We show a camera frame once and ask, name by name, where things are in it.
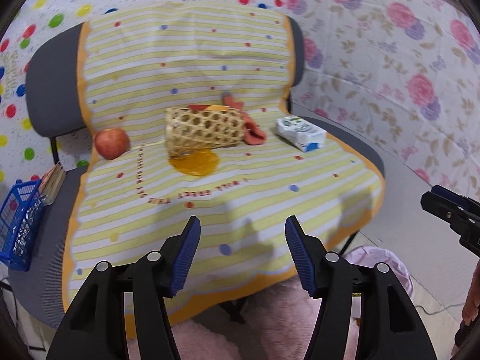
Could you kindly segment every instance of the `polka dot wall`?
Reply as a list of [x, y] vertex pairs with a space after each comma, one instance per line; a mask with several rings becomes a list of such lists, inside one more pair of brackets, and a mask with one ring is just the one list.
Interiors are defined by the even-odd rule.
[[[26, 108], [26, 72], [36, 50], [91, 17], [170, 1], [211, 1], [215, 6], [229, 2], [276, 10], [283, 5], [283, 0], [27, 0], [0, 40], [0, 201], [16, 179], [36, 179], [53, 164], [50, 142], [35, 133]], [[87, 130], [59, 137], [57, 146], [67, 169], [88, 164], [91, 137]]]

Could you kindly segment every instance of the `pink bag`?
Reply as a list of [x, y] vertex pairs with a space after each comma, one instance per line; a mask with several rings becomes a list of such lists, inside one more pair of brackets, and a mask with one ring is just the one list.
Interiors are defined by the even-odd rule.
[[[343, 256], [351, 264], [373, 268], [376, 263], [387, 263], [405, 288], [410, 299], [413, 297], [413, 283], [405, 264], [391, 251], [376, 246], [360, 246]], [[361, 298], [352, 299], [352, 318], [360, 318]]]

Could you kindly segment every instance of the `floral wallpaper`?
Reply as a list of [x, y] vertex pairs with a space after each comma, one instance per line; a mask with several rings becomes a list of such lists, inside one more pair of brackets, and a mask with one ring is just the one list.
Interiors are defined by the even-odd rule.
[[431, 185], [480, 198], [480, 35], [454, 0], [287, 0], [305, 37], [293, 101]]

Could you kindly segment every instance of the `metal screw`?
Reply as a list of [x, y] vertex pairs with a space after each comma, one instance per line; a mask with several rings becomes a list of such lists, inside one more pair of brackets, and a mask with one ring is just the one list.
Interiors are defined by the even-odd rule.
[[330, 261], [331, 263], [336, 263], [338, 261], [338, 254], [333, 253], [333, 252], [328, 252], [325, 255], [325, 258]]
[[160, 257], [162, 257], [162, 255], [159, 252], [153, 251], [151, 253], [148, 253], [147, 260], [148, 261], [158, 261], [160, 259]]
[[109, 263], [106, 261], [102, 261], [97, 264], [97, 271], [99, 272], [106, 271], [108, 268], [109, 268]]
[[382, 272], [383, 274], [387, 273], [390, 268], [388, 267], [387, 264], [384, 264], [383, 262], [381, 262], [380, 264], [377, 265], [377, 269]]

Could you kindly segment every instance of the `woven bamboo basket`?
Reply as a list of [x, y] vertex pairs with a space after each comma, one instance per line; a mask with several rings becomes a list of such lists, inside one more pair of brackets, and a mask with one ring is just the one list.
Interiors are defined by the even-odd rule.
[[244, 137], [240, 111], [166, 109], [165, 143], [170, 157], [238, 144]]

